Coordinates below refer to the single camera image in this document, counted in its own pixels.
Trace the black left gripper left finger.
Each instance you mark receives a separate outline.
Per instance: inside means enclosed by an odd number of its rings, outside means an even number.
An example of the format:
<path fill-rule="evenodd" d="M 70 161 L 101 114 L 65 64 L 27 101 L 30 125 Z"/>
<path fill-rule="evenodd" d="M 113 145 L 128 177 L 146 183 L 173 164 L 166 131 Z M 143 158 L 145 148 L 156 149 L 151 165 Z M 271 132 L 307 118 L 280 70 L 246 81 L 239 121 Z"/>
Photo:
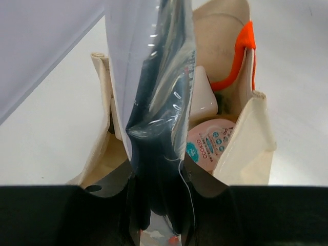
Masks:
<path fill-rule="evenodd" d="M 2 186 L 1 245 L 138 245 L 128 161 L 86 188 Z"/>

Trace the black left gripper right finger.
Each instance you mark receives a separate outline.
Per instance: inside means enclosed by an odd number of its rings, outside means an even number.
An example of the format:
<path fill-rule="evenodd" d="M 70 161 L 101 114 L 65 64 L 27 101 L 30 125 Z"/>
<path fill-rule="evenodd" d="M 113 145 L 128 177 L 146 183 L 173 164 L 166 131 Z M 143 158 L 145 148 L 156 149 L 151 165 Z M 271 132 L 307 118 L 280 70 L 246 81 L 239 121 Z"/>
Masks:
<path fill-rule="evenodd" d="M 327 188 L 228 186 L 186 157 L 183 245 L 327 245 Z"/>

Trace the pink baby oil bottle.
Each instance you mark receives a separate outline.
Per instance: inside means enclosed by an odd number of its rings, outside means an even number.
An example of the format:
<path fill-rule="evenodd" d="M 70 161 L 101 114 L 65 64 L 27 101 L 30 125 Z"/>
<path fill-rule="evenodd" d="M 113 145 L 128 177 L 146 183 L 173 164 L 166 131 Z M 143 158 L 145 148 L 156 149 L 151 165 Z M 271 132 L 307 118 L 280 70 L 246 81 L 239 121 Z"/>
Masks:
<path fill-rule="evenodd" d="M 197 165 L 212 174 L 234 127 L 234 122 L 222 118 L 198 124 L 188 132 L 186 152 Z"/>

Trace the white rectangular lotion bottle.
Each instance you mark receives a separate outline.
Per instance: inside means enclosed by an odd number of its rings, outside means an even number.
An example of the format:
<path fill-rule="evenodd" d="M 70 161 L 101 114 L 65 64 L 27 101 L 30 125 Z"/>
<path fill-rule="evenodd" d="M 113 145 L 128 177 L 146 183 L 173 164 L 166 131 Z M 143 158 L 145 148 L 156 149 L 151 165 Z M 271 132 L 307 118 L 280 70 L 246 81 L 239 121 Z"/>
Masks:
<path fill-rule="evenodd" d="M 197 66 L 194 73 L 194 88 L 190 109 L 190 121 L 214 116 L 218 112 L 218 104 L 211 88 L 207 73 L 203 66 Z"/>

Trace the cream canvas tote bag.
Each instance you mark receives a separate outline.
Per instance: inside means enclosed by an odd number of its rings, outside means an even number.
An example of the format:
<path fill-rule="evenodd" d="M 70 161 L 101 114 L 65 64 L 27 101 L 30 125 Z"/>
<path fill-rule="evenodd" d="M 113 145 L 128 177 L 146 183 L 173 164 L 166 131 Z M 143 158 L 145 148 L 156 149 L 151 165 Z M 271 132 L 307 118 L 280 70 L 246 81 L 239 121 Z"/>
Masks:
<path fill-rule="evenodd" d="M 202 1 L 193 11 L 197 63 L 216 84 L 219 117 L 236 123 L 227 150 L 210 173 L 228 185 L 267 185 L 276 143 L 265 94 L 255 89 L 256 44 L 247 1 Z M 86 187 L 125 159 L 123 143 L 109 132 L 115 118 L 108 58 L 91 55 L 104 117 L 82 171 L 70 184 Z"/>

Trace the silver cosmetic tube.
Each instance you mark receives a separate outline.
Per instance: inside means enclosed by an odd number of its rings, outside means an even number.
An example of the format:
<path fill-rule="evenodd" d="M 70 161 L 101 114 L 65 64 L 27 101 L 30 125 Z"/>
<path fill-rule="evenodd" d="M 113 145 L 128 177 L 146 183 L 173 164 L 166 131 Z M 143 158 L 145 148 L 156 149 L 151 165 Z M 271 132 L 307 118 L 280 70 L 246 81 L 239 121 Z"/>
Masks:
<path fill-rule="evenodd" d="M 181 232 L 196 45 L 190 1 L 105 1 L 119 129 L 136 183 L 143 245 Z"/>

